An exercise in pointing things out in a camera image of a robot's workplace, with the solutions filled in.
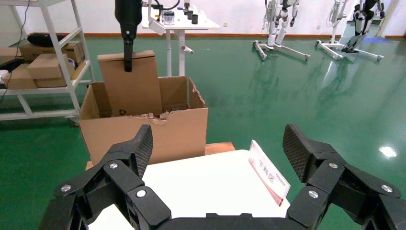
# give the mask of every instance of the green floor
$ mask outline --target green floor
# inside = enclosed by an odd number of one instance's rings
[[[293,201],[302,188],[282,151],[287,123],[296,123],[310,138],[330,143],[350,163],[396,184],[406,192],[406,42],[363,43],[361,49],[384,55],[381,63],[349,55],[332,61],[313,40],[288,40],[286,46],[308,53],[305,63],[278,53],[265,62],[251,39],[188,38],[195,51],[187,55],[186,73],[209,107],[207,143],[232,141],[248,149],[256,140],[292,187]],[[116,38],[89,38],[98,80],[98,54],[123,51]],[[166,74],[166,43],[139,38],[135,50],[153,49],[160,76]],[[178,45],[173,41],[174,75]],[[86,88],[77,89],[83,99]],[[35,96],[34,109],[69,107],[66,95]],[[7,97],[0,111],[18,110]],[[63,118],[0,122],[0,228],[35,229],[52,189],[82,172],[89,160],[80,129]],[[380,147],[391,147],[388,158]],[[332,206],[319,229],[360,229]]]

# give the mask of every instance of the table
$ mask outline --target table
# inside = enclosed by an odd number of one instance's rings
[[[209,20],[204,12],[200,12],[199,20],[197,24],[192,24],[191,20],[187,19],[187,16],[183,14],[182,10],[175,11],[175,24],[174,25],[165,25],[160,22],[166,30],[166,41],[167,41],[167,76],[172,76],[172,48],[170,44],[170,31],[173,31],[174,34],[179,39],[179,76],[185,76],[185,51],[193,53],[193,50],[188,48],[185,45],[185,31],[186,30],[211,30],[211,29],[220,29],[221,27]],[[151,9],[151,16],[156,19],[155,15],[159,14],[158,10]],[[142,8],[142,15],[145,15],[142,19],[141,25],[144,29],[149,29],[148,21],[148,7]]]
[[[247,150],[153,164],[144,174],[151,187],[171,209],[172,217],[205,217],[206,213],[284,218],[290,206],[279,207],[248,162]],[[113,205],[89,225],[90,230],[131,230]]]

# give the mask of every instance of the white shelf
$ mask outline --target white shelf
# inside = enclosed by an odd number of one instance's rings
[[[52,6],[66,0],[44,0],[45,6]],[[0,6],[28,6],[28,0],[0,0]],[[31,0],[30,6],[40,7],[38,0]]]
[[[80,72],[79,76],[77,79],[72,80],[72,85],[73,88],[76,89],[76,87],[80,83],[90,83],[91,81],[81,81],[85,72],[88,70],[90,66],[90,61],[85,60],[85,66],[83,67],[82,71]],[[2,95],[6,90],[0,90],[0,95]],[[31,89],[31,90],[7,90],[6,95],[27,95],[27,94],[49,94],[49,93],[65,93],[69,92],[69,89],[67,86],[65,87],[58,87],[58,88],[38,88],[38,89]]]
[[[0,114],[0,121],[23,120],[23,119],[40,118],[40,117],[59,117],[59,116],[75,117],[75,116],[78,116],[78,113],[74,109],[69,109],[69,110],[32,112],[31,115],[29,115],[27,113]]]
[[[25,113],[8,113],[8,114],[0,114],[0,121],[3,120],[21,120],[21,119],[31,119],[31,118],[40,118],[40,117],[57,117],[62,116],[65,118],[72,119],[75,124],[77,124],[77,117],[80,112],[80,105],[78,99],[75,94],[75,89],[79,84],[85,83],[90,84],[95,81],[93,69],[90,63],[90,56],[89,51],[87,48],[87,44],[85,41],[85,35],[82,30],[82,25],[79,18],[78,7],[76,5],[76,0],[70,0],[72,3],[73,13],[75,14],[75,19],[77,23],[77,28],[65,36],[64,39],[58,41],[56,36],[55,28],[51,19],[51,16],[48,11],[48,6],[63,2],[65,0],[31,0],[29,6],[40,7],[42,15],[45,20],[46,27],[49,32],[49,36],[51,37],[52,44],[55,49],[56,56],[59,59],[59,63],[61,65],[61,70],[66,79],[67,86],[66,87],[59,87],[59,88],[38,88],[38,89],[31,89],[31,90],[0,90],[0,95],[5,94],[7,95],[15,95],[19,99],[21,106],[23,107]],[[12,9],[15,6],[28,6],[28,0],[0,0],[0,5],[9,5]],[[17,11],[13,10],[14,16],[19,18]],[[83,52],[85,55],[85,65],[83,69],[80,71],[77,79],[70,81],[69,80],[69,72],[68,68],[65,64],[65,60],[63,58],[63,54],[61,48],[66,45],[73,37],[80,34],[81,44],[83,46]],[[91,80],[82,80],[85,72],[89,70]],[[24,95],[27,94],[51,94],[51,93],[68,93],[70,98],[72,99],[72,104],[74,109],[72,110],[54,110],[54,111],[43,111],[43,112],[33,112],[28,105],[27,100],[24,98]]]

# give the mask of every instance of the metal bolt head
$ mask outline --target metal bolt head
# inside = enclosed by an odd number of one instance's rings
[[[309,191],[309,196],[311,196],[312,198],[316,199],[318,198],[318,193],[315,191]]]
[[[382,185],[381,188],[383,190],[385,190],[386,192],[389,192],[389,193],[393,192],[393,189],[387,185]]]
[[[147,192],[145,190],[140,190],[137,192],[136,196],[137,197],[145,197],[145,195],[147,194]]]
[[[338,165],[334,164],[334,163],[330,163],[328,164],[331,168],[336,169],[338,168]]]
[[[64,186],[62,186],[61,191],[62,192],[67,192],[72,188],[72,186],[70,186],[70,184],[66,184]]]
[[[113,163],[113,164],[110,165],[110,168],[111,168],[111,169],[115,169],[115,168],[117,168],[117,167],[118,167],[118,164],[116,164],[116,163]]]

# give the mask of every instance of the cardboard box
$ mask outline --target cardboard box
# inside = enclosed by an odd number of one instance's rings
[[[68,58],[74,60],[76,63],[80,63],[85,60],[85,53],[80,41],[68,42],[64,46],[62,53],[66,54]]]
[[[53,47],[35,46],[31,43],[20,46],[20,51],[26,61],[34,61],[41,54],[55,54],[55,49]],[[83,47],[79,41],[68,42],[62,48],[62,53],[66,54],[68,58],[73,59],[77,63],[80,63],[85,59]]]
[[[75,68],[69,63],[66,54],[63,55],[68,67],[69,75],[72,76]],[[28,67],[33,79],[60,79],[63,78],[62,69],[56,54],[41,54]]]
[[[16,52],[17,57],[21,57],[21,52],[17,51],[17,47],[0,47],[0,65],[13,61]]]
[[[125,72],[123,53],[97,56],[113,115],[162,113],[154,51],[133,53],[132,58],[133,71]]]
[[[152,127],[154,149],[150,164],[204,155],[208,108],[191,79],[159,78],[164,113],[112,116],[105,83],[93,83],[79,115],[80,129],[93,165],[112,144],[134,138],[142,124]]]
[[[86,63],[82,62],[75,70],[75,72],[70,76],[71,80],[76,80],[79,77],[80,72],[85,68]],[[54,88],[54,87],[65,87],[65,78],[51,78],[51,79],[36,79],[35,83],[38,88]]]
[[[6,76],[3,80],[9,90],[28,90],[36,89],[37,85],[28,71],[29,64],[21,64],[12,74]]]

